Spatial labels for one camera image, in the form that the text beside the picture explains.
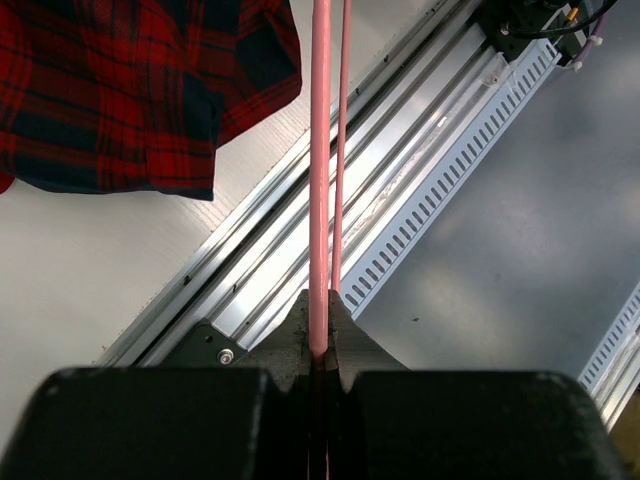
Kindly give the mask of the pink wire hanger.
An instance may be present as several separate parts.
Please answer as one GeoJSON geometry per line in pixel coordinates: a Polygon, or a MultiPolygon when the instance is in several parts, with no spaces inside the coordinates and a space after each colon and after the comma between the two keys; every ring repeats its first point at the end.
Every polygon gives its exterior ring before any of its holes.
{"type": "Polygon", "coordinates": [[[311,140],[309,205],[309,321],[311,362],[311,420],[308,477],[327,479],[328,440],[325,378],[329,349],[329,296],[331,287],[341,288],[343,184],[348,124],[349,56],[352,3],[343,6],[340,61],[335,200],[329,201],[331,142],[332,17],[330,1],[315,1],[312,15],[311,140]],[[334,226],[329,226],[329,207],[334,207],[334,226]]]}

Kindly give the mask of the red plaid skirt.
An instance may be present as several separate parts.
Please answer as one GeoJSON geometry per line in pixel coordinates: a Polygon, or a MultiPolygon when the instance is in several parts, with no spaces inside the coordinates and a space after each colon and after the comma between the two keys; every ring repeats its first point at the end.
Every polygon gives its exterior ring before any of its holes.
{"type": "Polygon", "coordinates": [[[1,185],[209,201],[218,148],[301,87],[286,1],[5,1],[1,185]]]}

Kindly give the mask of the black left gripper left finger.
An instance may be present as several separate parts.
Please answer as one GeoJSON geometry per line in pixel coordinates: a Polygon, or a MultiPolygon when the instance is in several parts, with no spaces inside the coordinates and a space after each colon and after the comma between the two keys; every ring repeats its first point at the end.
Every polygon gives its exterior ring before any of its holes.
{"type": "Polygon", "coordinates": [[[305,479],[308,295],[228,366],[66,368],[14,432],[18,479],[305,479]]]}

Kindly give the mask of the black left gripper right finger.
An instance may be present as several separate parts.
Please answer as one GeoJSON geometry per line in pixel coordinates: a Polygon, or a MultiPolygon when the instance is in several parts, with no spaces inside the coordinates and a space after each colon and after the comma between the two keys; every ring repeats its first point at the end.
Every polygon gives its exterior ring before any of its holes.
{"type": "Polygon", "coordinates": [[[624,479],[598,409],[553,371],[410,370],[329,295],[333,479],[624,479]]]}

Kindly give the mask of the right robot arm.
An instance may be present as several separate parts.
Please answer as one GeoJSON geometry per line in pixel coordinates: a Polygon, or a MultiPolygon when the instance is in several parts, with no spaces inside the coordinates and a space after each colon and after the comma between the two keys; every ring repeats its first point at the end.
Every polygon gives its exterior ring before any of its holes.
{"type": "Polygon", "coordinates": [[[478,8],[502,76],[437,164],[410,187],[334,299],[327,377],[337,419],[331,479],[623,479],[607,430],[639,348],[631,296],[577,378],[551,370],[408,371],[354,323],[424,237],[557,63],[574,28],[559,8],[492,1],[478,8]]]}

